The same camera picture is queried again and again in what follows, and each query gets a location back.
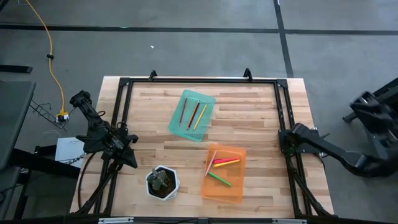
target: orange pencil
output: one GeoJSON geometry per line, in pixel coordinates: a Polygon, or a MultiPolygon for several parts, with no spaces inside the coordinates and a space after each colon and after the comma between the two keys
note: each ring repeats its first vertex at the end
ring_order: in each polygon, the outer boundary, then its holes
{"type": "Polygon", "coordinates": [[[189,129],[189,127],[190,127],[191,124],[192,124],[193,117],[195,117],[195,114],[196,114],[197,111],[198,111],[198,107],[199,107],[199,100],[198,100],[197,105],[195,106],[195,109],[193,110],[193,113],[192,113],[192,115],[191,115],[191,119],[189,120],[189,123],[188,123],[188,125],[187,125],[187,130],[189,129]]]}

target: wooden tabletop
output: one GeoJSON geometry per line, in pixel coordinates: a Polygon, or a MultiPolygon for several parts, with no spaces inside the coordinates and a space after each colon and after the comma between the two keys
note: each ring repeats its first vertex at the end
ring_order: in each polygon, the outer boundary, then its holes
{"type": "MultiPolygon", "coordinates": [[[[104,77],[97,111],[111,121],[120,77],[104,77]]],[[[313,126],[304,82],[288,79],[294,118],[313,126]]],[[[282,104],[285,108],[283,94],[282,104]]],[[[121,103],[119,119],[124,102],[121,103]]],[[[112,216],[150,217],[293,217],[292,199],[284,156],[277,139],[279,120],[274,89],[267,84],[220,83],[135,83],[127,119],[129,132],[139,136],[134,148],[138,168],[124,166],[119,172],[112,216]],[[167,128],[182,91],[189,89],[214,96],[216,105],[202,142],[171,134],[167,128]],[[228,204],[201,197],[209,143],[243,147],[247,150],[242,204],[228,204]],[[146,194],[145,175],[158,165],[177,171],[180,188],[166,202],[146,194]]],[[[97,154],[83,178],[83,203],[100,178],[102,160],[97,154]]],[[[303,155],[307,184],[314,196],[333,212],[322,163],[313,155],[303,155]]],[[[303,210],[302,196],[299,196],[303,210]]],[[[77,210],[77,194],[71,212],[77,210]]]]}

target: transparent orange tray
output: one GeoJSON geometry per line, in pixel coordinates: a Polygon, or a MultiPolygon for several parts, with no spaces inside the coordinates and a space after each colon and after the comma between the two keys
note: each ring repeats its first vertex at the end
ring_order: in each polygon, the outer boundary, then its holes
{"type": "Polygon", "coordinates": [[[220,180],[207,175],[204,177],[201,196],[222,202],[242,203],[246,150],[240,147],[210,144],[207,150],[205,172],[215,151],[217,151],[215,159],[230,159],[238,157],[240,161],[234,164],[215,168],[211,165],[210,172],[229,182],[232,186],[228,186],[220,180]]]}

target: black floor stripe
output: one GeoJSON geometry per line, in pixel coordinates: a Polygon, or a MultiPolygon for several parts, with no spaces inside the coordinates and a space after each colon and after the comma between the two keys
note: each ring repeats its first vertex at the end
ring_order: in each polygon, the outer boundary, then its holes
{"type": "MultiPolygon", "coordinates": [[[[243,34],[277,34],[278,29],[245,28],[180,28],[180,27],[95,27],[95,26],[47,26],[51,31],[93,31],[93,32],[209,32],[243,34]]],[[[44,30],[38,25],[0,24],[0,29],[8,30],[44,30]]]]}
{"type": "Polygon", "coordinates": [[[294,74],[293,74],[292,62],[290,61],[289,48],[287,47],[287,40],[286,40],[286,34],[285,34],[285,26],[284,26],[284,22],[282,19],[282,13],[280,12],[280,6],[279,6],[278,0],[274,0],[274,6],[275,6],[276,19],[277,19],[278,29],[279,29],[280,44],[282,46],[282,54],[284,56],[287,78],[293,78],[294,74]]]}
{"type": "MultiPolygon", "coordinates": [[[[260,28],[183,28],[183,27],[104,27],[104,26],[47,26],[52,31],[93,31],[93,32],[215,32],[243,34],[278,34],[280,29],[260,28]]],[[[44,30],[41,25],[0,24],[0,29],[44,30]]],[[[307,35],[398,35],[398,30],[312,30],[282,29],[285,34],[307,35]]]]}
{"type": "Polygon", "coordinates": [[[286,29],[286,34],[307,35],[398,35],[398,30],[303,30],[286,29]]]}

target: transparent teal tray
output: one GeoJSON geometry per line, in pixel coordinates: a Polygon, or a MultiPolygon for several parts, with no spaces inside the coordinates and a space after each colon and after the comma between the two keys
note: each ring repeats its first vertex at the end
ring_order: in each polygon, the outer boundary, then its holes
{"type": "Polygon", "coordinates": [[[181,99],[174,111],[172,119],[170,120],[169,124],[170,132],[192,141],[197,141],[197,142],[201,141],[203,139],[203,135],[206,133],[207,126],[211,118],[211,113],[213,112],[213,107],[215,103],[216,99],[212,96],[207,96],[191,90],[184,90],[184,92],[182,92],[181,99]],[[182,116],[180,124],[180,118],[185,99],[187,99],[187,103],[185,105],[184,114],[182,116]],[[199,101],[199,106],[197,112],[193,117],[193,121],[191,123],[190,128],[187,129],[189,120],[192,116],[192,113],[195,110],[198,101],[199,101]],[[203,113],[201,119],[199,120],[197,128],[194,129],[205,105],[207,105],[206,110],[203,113]]]}

